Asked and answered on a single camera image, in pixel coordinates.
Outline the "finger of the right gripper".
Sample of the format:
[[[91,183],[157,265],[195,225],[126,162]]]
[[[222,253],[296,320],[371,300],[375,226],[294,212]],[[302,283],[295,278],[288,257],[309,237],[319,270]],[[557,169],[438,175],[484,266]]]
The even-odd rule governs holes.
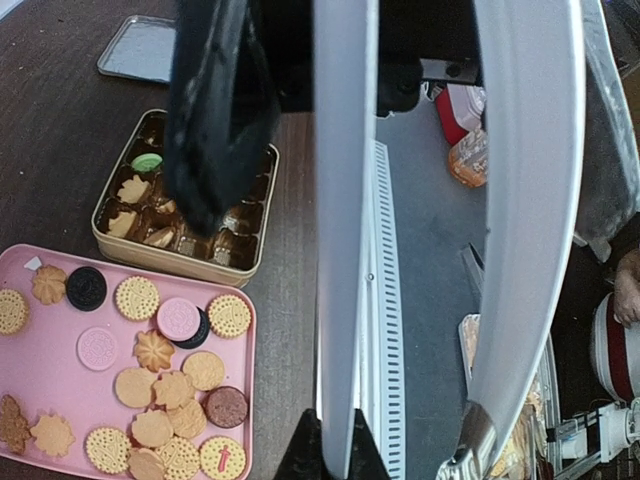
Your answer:
[[[165,126],[166,169],[233,203],[280,116],[253,1],[180,1]]]

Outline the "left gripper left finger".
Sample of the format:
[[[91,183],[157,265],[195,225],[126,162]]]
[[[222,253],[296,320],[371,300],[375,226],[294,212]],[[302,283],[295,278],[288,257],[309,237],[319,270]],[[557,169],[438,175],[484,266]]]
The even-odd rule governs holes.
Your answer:
[[[314,409],[306,409],[284,456],[285,479],[322,478],[321,422]]]

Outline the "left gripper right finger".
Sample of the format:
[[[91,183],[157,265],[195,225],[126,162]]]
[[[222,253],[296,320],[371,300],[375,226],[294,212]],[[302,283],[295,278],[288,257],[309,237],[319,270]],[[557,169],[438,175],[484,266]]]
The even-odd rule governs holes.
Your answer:
[[[386,480],[388,473],[363,412],[355,410],[349,478]]]

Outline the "gold cookie tin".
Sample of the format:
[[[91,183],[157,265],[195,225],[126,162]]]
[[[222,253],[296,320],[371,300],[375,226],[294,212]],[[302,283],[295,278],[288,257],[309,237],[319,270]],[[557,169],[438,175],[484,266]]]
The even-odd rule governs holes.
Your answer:
[[[101,253],[114,261],[228,286],[249,283],[261,265],[280,164],[268,145],[251,186],[233,203],[207,194],[207,180],[184,180],[166,169],[166,113],[142,114],[95,206],[91,226]],[[138,173],[131,161],[144,153],[162,165]]]

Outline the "silver white tongs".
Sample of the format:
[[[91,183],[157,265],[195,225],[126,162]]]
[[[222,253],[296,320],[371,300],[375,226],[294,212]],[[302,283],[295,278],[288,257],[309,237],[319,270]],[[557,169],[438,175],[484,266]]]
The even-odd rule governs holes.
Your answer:
[[[485,475],[511,433],[541,358],[576,220],[585,59],[576,1],[474,5],[488,93],[486,203],[462,200],[443,173],[411,167],[392,184],[399,221],[406,345],[432,371],[422,392],[431,477]],[[366,163],[375,140],[381,8],[314,5],[317,313],[322,455],[347,476],[354,430]],[[458,325],[479,314],[466,389]]]

